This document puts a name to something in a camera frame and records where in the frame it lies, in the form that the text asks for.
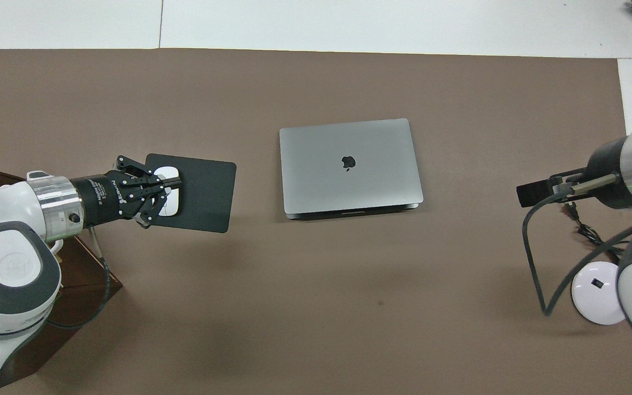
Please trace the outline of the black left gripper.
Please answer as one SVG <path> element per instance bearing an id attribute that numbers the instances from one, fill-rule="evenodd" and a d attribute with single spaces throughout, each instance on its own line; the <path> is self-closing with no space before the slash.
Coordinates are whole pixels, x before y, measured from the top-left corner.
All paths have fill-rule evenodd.
<path id="1" fill-rule="evenodd" d="M 72 178 L 70 182 L 81 199 L 85 227 L 133 218 L 148 228 L 179 213 L 181 179 L 175 167 L 152 170 L 120 155 L 116 172 Z"/>

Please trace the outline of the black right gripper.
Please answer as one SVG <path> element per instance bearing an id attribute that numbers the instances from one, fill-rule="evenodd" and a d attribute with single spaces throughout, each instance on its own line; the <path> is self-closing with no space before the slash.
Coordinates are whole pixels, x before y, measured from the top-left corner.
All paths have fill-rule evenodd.
<path id="1" fill-rule="evenodd" d="M 615 210 L 631 209 L 632 195 L 623 180 L 620 164 L 626 140 L 626 137 L 622 137 L 605 143 L 590 155 L 584 167 L 555 173 L 550 178 L 564 177 L 575 183 L 586 183 L 600 177 L 614 175 L 617 180 L 613 183 L 589 190 L 586 195 Z M 554 195 L 554 183 L 549 178 L 525 183 L 516 187 L 516 193 L 520 207 L 530 208 Z"/>

